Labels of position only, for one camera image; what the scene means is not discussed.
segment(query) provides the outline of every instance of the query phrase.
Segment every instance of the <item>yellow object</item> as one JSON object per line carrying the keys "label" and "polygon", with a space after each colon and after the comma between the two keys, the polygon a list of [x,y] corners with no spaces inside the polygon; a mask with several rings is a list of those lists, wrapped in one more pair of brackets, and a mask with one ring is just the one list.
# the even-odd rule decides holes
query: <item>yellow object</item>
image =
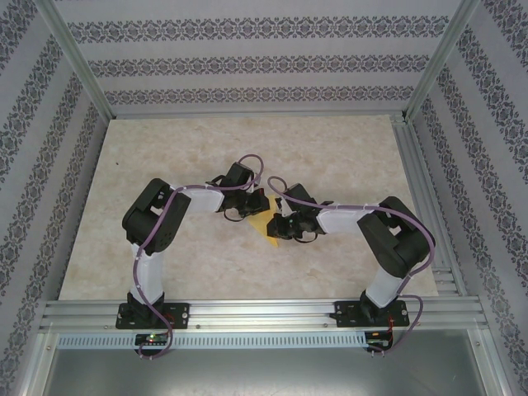
{"label": "yellow object", "polygon": [[273,215],[275,214],[277,209],[275,196],[268,196],[267,199],[270,201],[270,209],[266,210],[265,212],[255,214],[254,216],[247,217],[247,221],[250,223],[250,225],[253,226],[256,231],[264,235],[264,237],[266,237],[269,243],[278,248],[279,243],[277,242],[277,239],[268,237],[266,229],[267,224],[270,222],[271,219],[273,219]]}

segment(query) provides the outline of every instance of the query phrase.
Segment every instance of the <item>patterned wallpaper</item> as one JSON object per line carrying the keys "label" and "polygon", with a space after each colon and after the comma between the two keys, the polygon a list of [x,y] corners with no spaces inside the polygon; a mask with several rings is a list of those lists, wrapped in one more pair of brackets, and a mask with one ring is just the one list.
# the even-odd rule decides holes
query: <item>patterned wallpaper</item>
{"label": "patterned wallpaper", "polygon": [[402,110],[459,0],[58,1],[118,115]]}
{"label": "patterned wallpaper", "polygon": [[469,291],[528,394],[528,4],[478,5],[415,119]]}
{"label": "patterned wallpaper", "polygon": [[56,299],[106,125],[35,5],[0,5],[0,395]]}

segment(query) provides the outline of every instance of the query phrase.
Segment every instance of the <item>beige marble surface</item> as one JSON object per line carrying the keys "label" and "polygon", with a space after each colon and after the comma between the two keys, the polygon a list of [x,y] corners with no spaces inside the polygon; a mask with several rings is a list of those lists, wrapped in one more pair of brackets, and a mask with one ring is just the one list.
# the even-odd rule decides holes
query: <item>beige marble surface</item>
{"label": "beige marble surface", "polygon": [[[317,201],[377,203],[395,195],[413,207],[388,116],[114,120],[60,299],[124,299],[133,258],[121,219],[147,183],[202,183],[245,153],[264,158],[264,180],[302,182]],[[204,213],[182,222],[163,282],[169,299],[348,298],[377,268],[361,235],[273,247],[247,222]],[[408,291],[437,295],[431,271]]]}

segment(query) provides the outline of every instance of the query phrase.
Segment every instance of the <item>floral border stripe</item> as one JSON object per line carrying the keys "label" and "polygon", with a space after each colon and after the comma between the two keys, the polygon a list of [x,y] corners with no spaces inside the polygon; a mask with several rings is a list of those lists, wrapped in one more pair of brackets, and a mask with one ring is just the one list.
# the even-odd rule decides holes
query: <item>floral border stripe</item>
{"label": "floral border stripe", "polygon": [[526,265],[528,263],[528,241],[522,232],[522,227],[517,224],[517,216],[512,212],[512,206],[502,189],[498,174],[493,170],[491,158],[486,152],[479,131],[450,70],[447,67],[443,68],[436,81],[444,94],[450,113],[459,129],[460,138],[474,165],[482,191],[488,200],[489,209],[493,212],[493,218],[497,221],[502,239],[506,243],[506,249],[511,255],[511,262],[515,264],[517,275],[522,279],[521,284],[526,288],[528,286],[526,283],[528,282],[528,266]]}
{"label": "floral border stripe", "polygon": [[297,55],[90,61],[98,78],[238,73],[422,72],[428,55]]}
{"label": "floral border stripe", "polygon": [[33,265],[33,273],[26,287],[26,295],[18,309],[13,331],[7,339],[8,347],[4,350],[4,357],[0,361],[0,394],[9,394],[10,387],[15,380],[24,347],[31,335],[31,324],[35,319],[35,309],[44,291],[46,278],[50,271],[55,250],[58,246],[64,221],[72,203],[75,188],[83,168],[83,162],[90,146],[90,141],[97,124],[98,113],[91,104],[70,158],[68,170],[64,175],[62,187],[53,208],[52,215],[46,227],[40,251]]}
{"label": "floral border stripe", "polygon": [[[513,313],[510,313],[511,305],[504,297],[506,291],[503,289],[502,282],[496,274],[497,270],[488,252],[488,246],[486,245],[484,236],[480,232],[477,216],[474,213],[471,201],[468,198],[468,193],[460,178],[460,172],[456,166],[453,153],[447,143],[442,124],[438,119],[438,115],[429,96],[427,96],[422,104],[422,114],[441,161],[445,180],[450,188],[451,196],[460,216],[460,222],[468,239],[469,248],[473,253],[476,268],[480,272],[483,288],[490,301],[491,309],[496,315],[495,321],[498,323],[504,340],[504,347],[508,350],[507,354],[510,362],[515,367],[514,371],[519,377],[521,389],[528,393],[528,366],[526,366],[528,351],[524,348],[525,342],[521,339],[519,326],[513,322],[515,316]],[[419,137],[418,141],[422,151],[424,151]],[[427,161],[426,164],[431,174],[431,169]]]}
{"label": "floral border stripe", "polygon": [[51,35],[24,83],[24,88],[16,98],[16,105],[13,106],[12,112],[7,116],[7,121],[0,130],[0,188],[6,180],[5,176],[11,170],[11,163],[18,153],[22,138],[27,134],[27,129],[35,117],[62,57],[63,52]]}
{"label": "floral border stripe", "polygon": [[35,165],[31,170],[30,179],[26,183],[21,200],[16,206],[16,213],[7,228],[7,236],[0,246],[0,296],[2,297],[6,295],[5,289],[11,281],[11,274],[15,270],[15,264],[31,228],[31,222],[39,207],[51,169],[54,166],[82,90],[83,85],[77,75],[74,74],[69,79],[68,86],[48,128],[44,144],[40,148]]}
{"label": "floral border stripe", "polygon": [[515,104],[510,100],[506,88],[501,84],[497,72],[489,63],[488,56],[470,27],[466,27],[456,44],[513,160],[519,165],[522,180],[528,184],[528,134],[525,121],[520,118]]}
{"label": "floral border stripe", "polygon": [[439,37],[448,23],[447,16],[283,16],[70,22],[68,27],[75,40],[83,44],[315,37]]}
{"label": "floral border stripe", "polygon": [[266,87],[108,91],[111,105],[262,101],[406,101],[413,87]]}
{"label": "floral border stripe", "polygon": [[528,72],[528,13],[512,0],[483,0],[483,4]]}
{"label": "floral border stripe", "polygon": [[13,0],[3,12],[0,17],[0,70],[6,68],[36,14],[31,0]]}

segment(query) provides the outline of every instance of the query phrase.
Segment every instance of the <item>table surface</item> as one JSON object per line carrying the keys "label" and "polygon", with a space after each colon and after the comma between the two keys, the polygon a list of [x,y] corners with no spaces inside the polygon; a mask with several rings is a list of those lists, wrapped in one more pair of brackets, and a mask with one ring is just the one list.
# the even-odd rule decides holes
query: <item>table surface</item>
{"label": "table surface", "polygon": [[[121,220],[149,181],[200,184],[246,153],[263,157],[263,184],[279,175],[301,182],[318,202],[397,196],[413,209],[388,116],[113,120],[60,299],[124,299],[133,257]],[[184,218],[166,251],[163,284],[167,299],[351,298],[378,266],[361,234],[274,247],[247,221],[199,213]],[[431,269],[407,291],[437,295]]]}

